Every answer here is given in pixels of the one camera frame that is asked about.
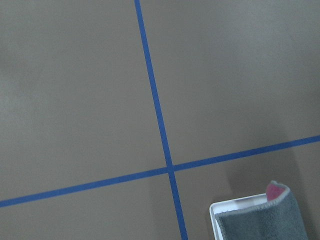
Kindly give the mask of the grey microfibre cloth pink underside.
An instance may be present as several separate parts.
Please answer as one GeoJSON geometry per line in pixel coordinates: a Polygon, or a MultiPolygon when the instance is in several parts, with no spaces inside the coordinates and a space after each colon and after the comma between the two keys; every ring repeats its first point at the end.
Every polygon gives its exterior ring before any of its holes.
{"type": "Polygon", "coordinates": [[[224,240],[307,240],[298,202],[291,189],[271,181],[265,194],[243,197],[215,205],[236,203],[213,216],[224,240]]]}

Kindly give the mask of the white rectangular tray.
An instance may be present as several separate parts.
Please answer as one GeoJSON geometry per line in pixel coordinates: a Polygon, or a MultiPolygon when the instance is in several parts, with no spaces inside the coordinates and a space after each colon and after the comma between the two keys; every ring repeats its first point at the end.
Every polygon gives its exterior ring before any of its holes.
{"type": "Polygon", "coordinates": [[[214,240],[223,240],[220,226],[216,220],[216,215],[224,212],[230,212],[234,210],[243,210],[249,207],[254,207],[267,202],[265,193],[251,195],[236,199],[224,200],[220,202],[212,203],[209,207],[209,214],[214,234],[214,240]]]}

